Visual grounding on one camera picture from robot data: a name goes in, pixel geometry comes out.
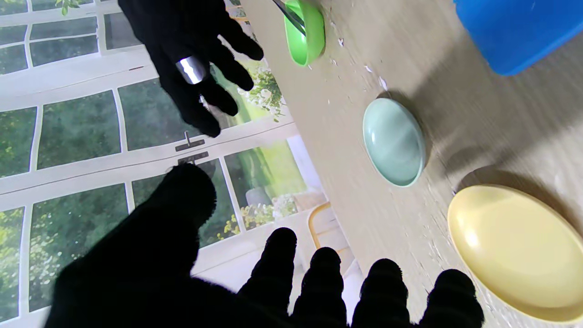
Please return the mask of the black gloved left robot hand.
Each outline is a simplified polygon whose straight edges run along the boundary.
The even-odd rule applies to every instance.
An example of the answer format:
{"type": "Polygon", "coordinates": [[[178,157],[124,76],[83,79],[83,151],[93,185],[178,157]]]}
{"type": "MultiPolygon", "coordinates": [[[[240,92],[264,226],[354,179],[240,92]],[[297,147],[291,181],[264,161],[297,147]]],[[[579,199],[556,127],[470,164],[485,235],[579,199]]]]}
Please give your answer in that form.
{"type": "Polygon", "coordinates": [[[390,259],[370,268],[352,322],[342,299],[341,258],[317,249],[293,312],[297,236],[268,237],[237,292],[191,276],[199,229],[216,208],[216,189],[200,167],[174,166],[155,191],[56,279],[46,328],[481,328],[472,280],[443,271],[418,323],[410,321],[402,270],[390,259]]]}

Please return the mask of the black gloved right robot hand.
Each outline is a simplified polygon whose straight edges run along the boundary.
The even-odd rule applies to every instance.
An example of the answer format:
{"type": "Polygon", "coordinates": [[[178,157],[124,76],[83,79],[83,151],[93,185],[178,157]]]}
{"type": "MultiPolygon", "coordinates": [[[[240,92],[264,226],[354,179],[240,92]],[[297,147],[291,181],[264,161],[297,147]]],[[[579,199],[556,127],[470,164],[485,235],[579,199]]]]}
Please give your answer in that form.
{"type": "Polygon", "coordinates": [[[120,0],[118,5],[181,118],[204,135],[219,136],[220,124],[200,98],[230,116],[239,108],[216,82],[210,66],[250,91],[254,81],[233,51],[260,61],[264,58],[260,45],[230,17],[222,0],[120,0]]]}

